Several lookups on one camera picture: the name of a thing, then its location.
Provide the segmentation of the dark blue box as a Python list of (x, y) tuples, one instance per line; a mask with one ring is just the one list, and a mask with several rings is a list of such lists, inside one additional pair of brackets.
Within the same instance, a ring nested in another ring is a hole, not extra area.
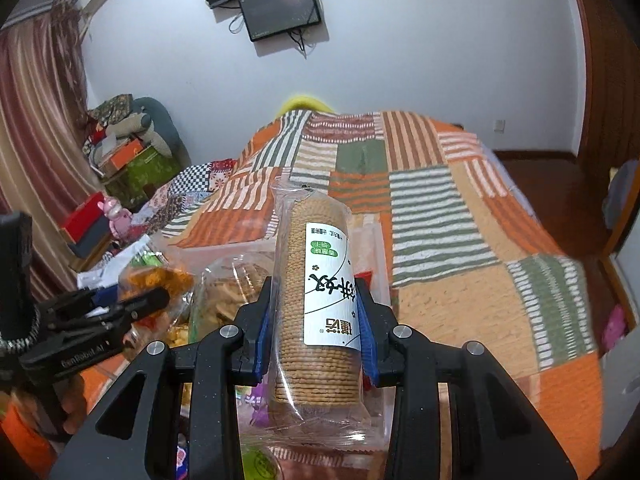
[(108, 219), (102, 216), (90, 226), (78, 242), (68, 243), (67, 246), (77, 258), (85, 259), (88, 258), (104, 240), (110, 238), (111, 235)]

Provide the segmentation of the green pea snack packet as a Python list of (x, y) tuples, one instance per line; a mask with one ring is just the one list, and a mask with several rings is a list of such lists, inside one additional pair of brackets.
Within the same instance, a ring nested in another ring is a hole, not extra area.
[(160, 252), (138, 252), (130, 260), (130, 266), (137, 268), (138, 266), (163, 266), (166, 258)]

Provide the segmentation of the orange chip snack bag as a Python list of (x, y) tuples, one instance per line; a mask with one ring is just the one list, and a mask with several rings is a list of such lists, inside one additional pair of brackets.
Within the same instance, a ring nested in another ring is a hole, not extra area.
[(139, 351), (155, 339), (166, 341), (170, 346), (185, 344), (186, 335), (174, 335), (174, 328), (186, 324), (194, 286), (194, 276), (174, 266), (133, 266), (122, 271), (117, 289), (120, 301), (159, 287), (165, 289), (169, 296), (165, 307), (134, 321), (125, 336), (126, 348)]

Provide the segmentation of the white plastic bag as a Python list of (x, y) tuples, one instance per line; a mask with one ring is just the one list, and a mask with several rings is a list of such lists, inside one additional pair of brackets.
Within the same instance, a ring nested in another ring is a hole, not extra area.
[(140, 240), (129, 245), (127, 248), (119, 252), (116, 256), (103, 263), (102, 266), (81, 272), (77, 274), (77, 289), (99, 289), (119, 283), (119, 277), (122, 272), (130, 266), (130, 260), (137, 255), (138, 252), (152, 252), (150, 249), (151, 237), (143, 235)]

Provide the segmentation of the red gift box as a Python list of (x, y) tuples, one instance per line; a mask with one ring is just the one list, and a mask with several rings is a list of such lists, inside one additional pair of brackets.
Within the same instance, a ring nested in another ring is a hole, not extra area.
[(88, 229), (103, 217), (103, 202), (104, 194), (96, 192), (70, 213), (60, 225), (60, 233), (66, 243), (79, 242)]

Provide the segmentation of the round cracker roll pack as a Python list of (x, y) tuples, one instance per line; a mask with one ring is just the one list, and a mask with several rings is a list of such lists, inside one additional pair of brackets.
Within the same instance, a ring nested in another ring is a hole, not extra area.
[(347, 448), (370, 429), (348, 209), (326, 194), (276, 189), (269, 416), (284, 440)]

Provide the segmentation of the wall power outlet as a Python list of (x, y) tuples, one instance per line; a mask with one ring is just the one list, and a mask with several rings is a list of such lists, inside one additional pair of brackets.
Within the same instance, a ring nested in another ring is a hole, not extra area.
[(503, 119), (497, 119), (494, 122), (494, 131), (495, 132), (503, 133), (505, 128), (506, 128), (506, 122)]

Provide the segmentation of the blue snack bag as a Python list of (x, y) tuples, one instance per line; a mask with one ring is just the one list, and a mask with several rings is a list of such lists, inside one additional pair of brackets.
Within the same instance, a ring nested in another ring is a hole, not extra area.
[(176, 480), (186, 480), (188, 478), (189, 455), (188, 450), (182, 446), (177, 446), (176, 455)]

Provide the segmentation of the wooden wardrobe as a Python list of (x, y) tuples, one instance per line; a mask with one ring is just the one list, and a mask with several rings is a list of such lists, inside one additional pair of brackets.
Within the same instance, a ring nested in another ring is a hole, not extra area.
[(610, 170), (639, 156), (639, 44), (617, 0), (576, 0), (586, 97), (578, 164), (605, 198)]

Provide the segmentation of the pink plush toy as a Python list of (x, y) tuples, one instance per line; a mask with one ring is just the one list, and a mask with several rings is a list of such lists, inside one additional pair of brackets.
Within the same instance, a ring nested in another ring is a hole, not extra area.
[(131, 228), (131, 212), (112, 196), (104, 196), (102, 202), (98, 203), (98, 207), (107, 218), (113, 237), (116, 240), (126, 240)]

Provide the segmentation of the small black wall monitor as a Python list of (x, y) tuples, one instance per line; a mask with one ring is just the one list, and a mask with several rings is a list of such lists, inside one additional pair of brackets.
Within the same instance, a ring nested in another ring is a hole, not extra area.
[(322, 22), (318, 0), (239, 0), (251, 42), (302, 32)]

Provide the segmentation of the yellow pillow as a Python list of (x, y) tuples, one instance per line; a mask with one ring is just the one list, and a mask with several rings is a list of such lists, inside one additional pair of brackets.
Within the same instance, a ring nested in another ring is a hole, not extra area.
[(288, 98), (277, 112), (277, 117), (281, 117), (293, 110), (310, 110), (311, 112), (333, 114), (334, 109), (325, 102), (316, 99), (308, 94), (296, 94)]

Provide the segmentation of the orange shoe box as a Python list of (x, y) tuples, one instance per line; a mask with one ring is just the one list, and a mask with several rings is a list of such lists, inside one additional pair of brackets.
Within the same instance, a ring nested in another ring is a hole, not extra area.
[(128, 140), (115, 148), (111, 154), (105, 156), (99, 163), (99, 170), (105, 177), (111, 177), (124, 168), (128, 162), (131, 162), (143, 149), (144, 146), (139, 139)]

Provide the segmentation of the green patterned box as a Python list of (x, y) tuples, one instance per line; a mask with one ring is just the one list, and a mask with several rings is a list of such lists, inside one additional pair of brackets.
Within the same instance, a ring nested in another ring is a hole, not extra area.
[(149, 146), (103, 181), (106, 194), (117, 198), (122, 206), (138, 210), (154, 193), (181, 171), (178, 160), (165, 157)]

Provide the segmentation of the clear plastic storage box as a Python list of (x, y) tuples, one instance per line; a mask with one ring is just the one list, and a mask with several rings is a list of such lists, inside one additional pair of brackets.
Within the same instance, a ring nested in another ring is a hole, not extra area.
[(160, 246), (196, 278), (192, 340), (268, 295), (266, 366), (256, 387), (236, 392), (242, 445), (268, 448), (292, 479), (377, 477), (394, 400), (374, 383), (363, 313), (365, 296), (390, 296), (380, 222), (310, 196), (286, 206), (264, 240)]

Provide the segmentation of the purple biscuit pack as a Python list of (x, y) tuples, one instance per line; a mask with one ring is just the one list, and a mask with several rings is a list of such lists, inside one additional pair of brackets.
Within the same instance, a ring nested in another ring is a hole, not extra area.
[(261, 382), (250, 390), (247, 402), (253, 410), (250, 424), (259, 428), (269, 427), (269, 385), (266, 382)]

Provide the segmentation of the striped red curtain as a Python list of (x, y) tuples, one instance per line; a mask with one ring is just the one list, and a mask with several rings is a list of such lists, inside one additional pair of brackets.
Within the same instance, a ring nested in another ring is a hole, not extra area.
[(1, 33), (1, 209), (32, 217), (32, 293), (48, 299), (76, 284), (58, 228), (99, 180), (81, 151), (87, 84), (73, 0)]

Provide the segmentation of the patchwork striped quilt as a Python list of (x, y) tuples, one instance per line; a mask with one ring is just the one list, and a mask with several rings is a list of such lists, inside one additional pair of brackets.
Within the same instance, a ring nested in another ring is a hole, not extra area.
[(163, 240), (182, 252), (269, 240), (277, 178), (339, 200), (358, 226), (378, 224), (401, 321), (443, 344), (483, 341), (578, 477), (598, 468), (602, 388), (584, 269), (475, 134), (409, 112), (291, 110)]

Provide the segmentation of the grey plush cushion pile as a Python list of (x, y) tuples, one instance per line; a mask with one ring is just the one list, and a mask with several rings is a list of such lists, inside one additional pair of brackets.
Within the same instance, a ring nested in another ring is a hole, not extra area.
[(89, 139), (95, 150), (105, 140), (116, 146), (137, 139), (183, 167), (191, 162), (167, 108), (149, 96), (119, 94), (88, 110), (87, 119), (93, 125)]

